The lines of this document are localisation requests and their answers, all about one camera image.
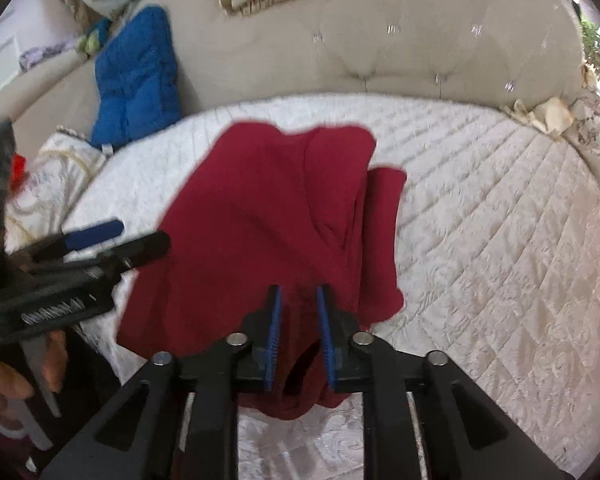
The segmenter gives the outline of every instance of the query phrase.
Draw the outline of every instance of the green plant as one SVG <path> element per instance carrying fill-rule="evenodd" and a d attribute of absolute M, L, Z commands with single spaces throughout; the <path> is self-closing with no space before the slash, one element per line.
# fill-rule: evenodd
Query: green plant
<path fill-rule="evenodd" d="M 580 20 L 582 28 L 582 43 L 587 64 L 593 67 L 596 76 L 600 79 L 600 35 L 598 28 L 584 16 Z"/>

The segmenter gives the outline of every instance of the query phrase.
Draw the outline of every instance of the bed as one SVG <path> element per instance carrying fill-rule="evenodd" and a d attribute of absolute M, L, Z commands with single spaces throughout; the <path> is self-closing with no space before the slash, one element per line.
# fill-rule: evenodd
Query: bed
<path fill-rule="evenodd" d="M 145 4 L 169 13 L 192 116 L 116 153 L 64 227 L 118 216 L 125 237 L 154 229 L 233 121 L 362 124 L 378 140 L 372 163 L 408 173 L 395 245 L 406 306 L 372 331 L 402 351 L 448 352 L 580 476 L 600 452 L 600 184 L 568 142 L 497 111 L 577 99 L 570 3 L 297 0 L 248 18 L 217 0 Z M 0 95 L 20 146 L 56 124 L 93 126 L 93 61 L 54 61 Z M 84 327 L 122 380 L 142 364 L 115 343 L 133 279 L 116 313 Z M 359 396 L 292 422 L 241 410 L 240 477 L 361 479 L 361 417 Z"/>
<path fill-rule="evenodd" d="M 600 190 L 566 142 L 489 108 L 375 95 L 278 98 L 221 107 L 127 146 L 66 228 L 117 216 L 125 237 L 154 229 L 233 121 L 289 131 L 356 123 L 372 164 L 408 173 L 397 220 L 407 302 L 373 327 L 397 349 L 443 349 L 558 466 L 580 475 L 600 451 Z M 118 311 L 85 325 L 123 380 L 142 364 L 114 342 Z M 241 410 L 240 478 L 362 478 L 362 407 L 315 406 L 293 422 Z"/>

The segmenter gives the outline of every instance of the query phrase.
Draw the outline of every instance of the quilted bedspread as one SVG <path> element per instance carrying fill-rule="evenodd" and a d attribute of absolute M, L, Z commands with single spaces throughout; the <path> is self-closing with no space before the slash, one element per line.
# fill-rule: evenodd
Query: quilted bedspread
<path fill-rule="evenodd" d="M 578 476 L 600 450 L 600 190 L 567 142 L 495 110 L 388 96 L 317 95 L 234 105 L 127 146 L 67 227 L 118 216 L 155 228 L 235 120 L 285 130 L 357 123 L 373 164 L 409 175 L 395 258 L 406 306 L 373 327 L 397 349 L 451 356 L 558 466 Z M 142 359 L 114 342 L 118 311 L 85 325 L 123 380 Z M 315 406 L 282 422 L 240 410 L 240 478 L 361 479 L 362 406 Z"/>

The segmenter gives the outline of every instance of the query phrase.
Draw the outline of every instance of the blue pillow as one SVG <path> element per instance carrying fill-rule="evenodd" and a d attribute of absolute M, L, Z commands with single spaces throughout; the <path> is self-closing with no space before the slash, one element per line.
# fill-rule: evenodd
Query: blue pillow
<path fill-rule="evenodd" d="M 120 148 L 178 122 L 182 115 L 171 29 L 161 7 L 145 7 L 96 60 L 100 111 L 91 145 Z"/>

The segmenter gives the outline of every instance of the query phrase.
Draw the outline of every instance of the tufted backrest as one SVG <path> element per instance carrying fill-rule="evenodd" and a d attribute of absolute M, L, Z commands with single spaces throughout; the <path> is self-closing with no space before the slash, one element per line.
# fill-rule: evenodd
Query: tufted backrest
<path fill-rule="evenodd" d="M 296 0 L 248 17 L 218 0 L 170 14 L 184 113 L 301 92 L 383 92 L 499 107 L 576 98 L 567 0 Z"/>

